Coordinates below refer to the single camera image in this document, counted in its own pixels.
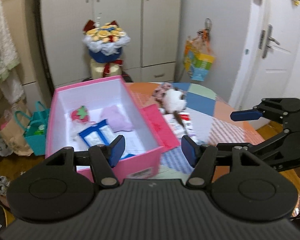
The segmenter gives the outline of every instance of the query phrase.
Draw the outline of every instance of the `teal gift bag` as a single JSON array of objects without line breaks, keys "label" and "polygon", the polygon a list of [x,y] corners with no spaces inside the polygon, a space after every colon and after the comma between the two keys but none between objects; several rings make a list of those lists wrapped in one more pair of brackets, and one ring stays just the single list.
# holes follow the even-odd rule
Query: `teal gift bag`
[{"label": "teal gift bag", "polygon": [[[46,134],[48,126],[48,118],[50,109],[46,109],[43,104],[38,101],[36,103],[37,111],[33,113],[32,117],[28,116],[22,111],[16,111],[14,118],[17,124],[25,131],[23,134],[25,140],[34,152],[34,155],[44,155],[46,149]],[[18,120],[18,114],[30,120],[28,127],[24,127]]]}]

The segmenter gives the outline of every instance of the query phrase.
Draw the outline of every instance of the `beige wall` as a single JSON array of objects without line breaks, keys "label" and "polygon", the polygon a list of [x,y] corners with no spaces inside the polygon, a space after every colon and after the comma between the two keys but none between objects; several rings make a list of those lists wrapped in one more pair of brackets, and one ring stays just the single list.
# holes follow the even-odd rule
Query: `beige wall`
[{"label": "beige wall", "polygon": [[12,39],[20,56],[17,67],[22,84],[37,82],[47,106],[51,95],[45,80],[35,32],[33,0],[2,0]]}]

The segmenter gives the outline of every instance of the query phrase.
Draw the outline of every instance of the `brown paper bag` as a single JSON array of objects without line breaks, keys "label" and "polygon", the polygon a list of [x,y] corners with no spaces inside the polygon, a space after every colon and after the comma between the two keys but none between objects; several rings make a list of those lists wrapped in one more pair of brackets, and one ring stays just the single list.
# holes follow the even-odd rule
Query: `brown paper bag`
[{"label": "brown paper bag", "polygon": [[[31,116],[28,108],[23,103],[23,101],[20,101],[14,110],[20,110],[26,113],[28,116]],[[19,121],[24,127],[27,127],[29,124],[29,119],[25,118],[24,116],[21,117],[21,115]],[[0,127],[5,122],[6,121],[4,116],[1,117]],[[29,156],[33,153],[33,150],[30,148],[30,146],[24,139],[23,133],[24,130],[16,123],[13,117],[2,130],[0,129],[0,135],[2,136],[6,144],[14,151],[15,154]]]}]

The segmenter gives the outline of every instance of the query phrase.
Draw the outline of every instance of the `tablecloth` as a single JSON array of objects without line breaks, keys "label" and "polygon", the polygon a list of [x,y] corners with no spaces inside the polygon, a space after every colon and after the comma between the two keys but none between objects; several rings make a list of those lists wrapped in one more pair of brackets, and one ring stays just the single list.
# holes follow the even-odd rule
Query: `tablecloth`
[{"label": "tablecloth", "polygon": [[[156,104],[152,97],[157,83],[127,83],[140,108]],[[204,86],[191,83],[173,83],[174,87],[187,91],[187,108],[194,131],[199,140],[210,144],[250,142],[254,145],[264,139],[248,122],[233,122],[230,119],[234,109],[215,92]],[[180,178],[185,181],[193,168],[184,157],[181,147],[162,154],[156,179]],[[228,172],[227,167],[217,167],[214,180]]]}]

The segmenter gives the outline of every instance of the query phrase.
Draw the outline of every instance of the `wooden floor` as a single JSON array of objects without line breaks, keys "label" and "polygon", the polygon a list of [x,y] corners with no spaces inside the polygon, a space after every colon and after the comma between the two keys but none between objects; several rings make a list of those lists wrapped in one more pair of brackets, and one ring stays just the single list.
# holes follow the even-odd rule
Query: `wooden floor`
[{"label": "wooden floor", "polygon": [[[278,134],[282,131],[282,126],[271,122],[258,130],[258,133],[264,138],[269,139],[272,136]],[[8,157],[0,157],[0,175],[7,176],[10,179],[15,179],[20,176],[22,171],[28,171],[33,166],[37,165],[39,162],[44,160],[44,156],[34,156],[29,157],[17,156],[12,154]],[[284,171],[281,173],[287,179],[289,179],[300,192],[300,179],[295,174],[293,170]]]}]

